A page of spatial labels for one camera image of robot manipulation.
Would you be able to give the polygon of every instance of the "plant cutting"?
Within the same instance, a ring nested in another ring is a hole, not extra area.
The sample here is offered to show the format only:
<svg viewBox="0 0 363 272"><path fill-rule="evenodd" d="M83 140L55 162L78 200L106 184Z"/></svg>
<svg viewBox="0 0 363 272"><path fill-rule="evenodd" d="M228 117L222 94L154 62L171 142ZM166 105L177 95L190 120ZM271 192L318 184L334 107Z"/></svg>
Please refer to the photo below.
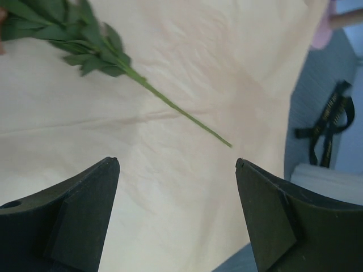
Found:
<svg viewBox="0 0 363 272"><path fill-rule="evenodd" d="M68 52L64 61L79 66L82 77L95 70L113 77L127 75L169 107L227 146L232 146L215 131L175 105L132 68L132 60L124 52L121 37L110 25L99 24L87 0L79 0L77 4L68 0L0 0L0 7L8 12L1 29L3 41L25 37L45 40Z"/></svg>

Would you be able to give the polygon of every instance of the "flower stem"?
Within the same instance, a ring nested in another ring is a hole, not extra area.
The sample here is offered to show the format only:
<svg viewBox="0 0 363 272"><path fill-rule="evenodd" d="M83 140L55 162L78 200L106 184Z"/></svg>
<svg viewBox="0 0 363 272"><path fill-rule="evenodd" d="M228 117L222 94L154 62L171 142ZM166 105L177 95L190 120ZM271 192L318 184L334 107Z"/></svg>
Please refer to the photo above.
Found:
<svg viewBox="0 0 363 272"><path fill-rule="evenodd" d="M165 95L160 93L158 90L156 90L149 82L147 82L146 78L141 76L138 72L133 70L130 66L125 67L125 65L122 65L122 69L126 72L126 75L130 77L131 79L135 80L137 83L139 83L141 86L145 87L147 90L149 90L151 93L153 93L155 96L157 96L159 99L164 101L169 107L175 109L182 115L184 115L187 119L193 121L196 123L199 127L206 130L207 132L211 133L213 136L215 136L217 139L219 139L222 143L224 143L228 147L232 147L232 144L228 141L224 140L218 133L204 125L201 121L191 116L189 113L187 113L185 110L179 108L177 105L175 105L169 98L167 98Z"/></svg>

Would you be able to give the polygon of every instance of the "white object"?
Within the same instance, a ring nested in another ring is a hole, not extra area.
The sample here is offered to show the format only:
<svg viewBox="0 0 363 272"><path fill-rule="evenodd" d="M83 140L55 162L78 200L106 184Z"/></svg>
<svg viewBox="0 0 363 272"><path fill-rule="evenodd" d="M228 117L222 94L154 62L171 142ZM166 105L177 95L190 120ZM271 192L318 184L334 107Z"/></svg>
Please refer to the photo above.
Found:
<svg viewBox="0 0 363 272"><path fill-rule="evenodd" d="M134 68L234 147L125 76L81 78L43 41L8 42L0 200L115 156L122 173L100 272L210 272L249 242L237 158L282 176L290 95L327 1L91 2Z"/></svg>
<svg viewBox="0 0 363 272"><path fill-rule="evenodd" d="M363 175L299 164L291 176L291 182L326 197L363 205Z"/></svg>

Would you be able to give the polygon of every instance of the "floor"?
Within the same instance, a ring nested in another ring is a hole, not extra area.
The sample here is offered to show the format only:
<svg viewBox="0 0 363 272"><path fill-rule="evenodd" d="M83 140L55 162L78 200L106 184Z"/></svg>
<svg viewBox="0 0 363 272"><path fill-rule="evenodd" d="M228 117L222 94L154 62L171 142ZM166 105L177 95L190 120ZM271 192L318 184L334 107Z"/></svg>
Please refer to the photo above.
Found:
<svg viewBox="0 0 363 272"><path fill-rule="evenodd" d="M294 128L313 126L336 82L338 80L353 82L357 61L344 31L337 31L324 50L312 51L307 56L300 79L291 96L285 147L286 180L290 179L297 164L309 163L308 140L295 139ZM339 142L340 137L335 136L332 149L332 168L335 165ZM316 147L318 158L321 153L322 141ZM246 245L213 272L258 272L251 244Z"/></svg>

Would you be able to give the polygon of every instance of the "pink object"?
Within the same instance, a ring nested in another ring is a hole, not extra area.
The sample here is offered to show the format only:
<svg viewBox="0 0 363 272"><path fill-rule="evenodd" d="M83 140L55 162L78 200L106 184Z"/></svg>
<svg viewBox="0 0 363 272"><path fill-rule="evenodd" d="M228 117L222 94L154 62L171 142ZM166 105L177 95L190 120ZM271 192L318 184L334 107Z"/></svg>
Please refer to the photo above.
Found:
<svg viewBox="0 0 363 272"><path fill-rule="evenodd" d="M331 15L336 14L336 2L335 0L330 1L326 12L324 13L320 25L316 30L315 36L311 43L311 50L323 49L330 42L333 36L333 30L329 24L329 18Z"/></svg>

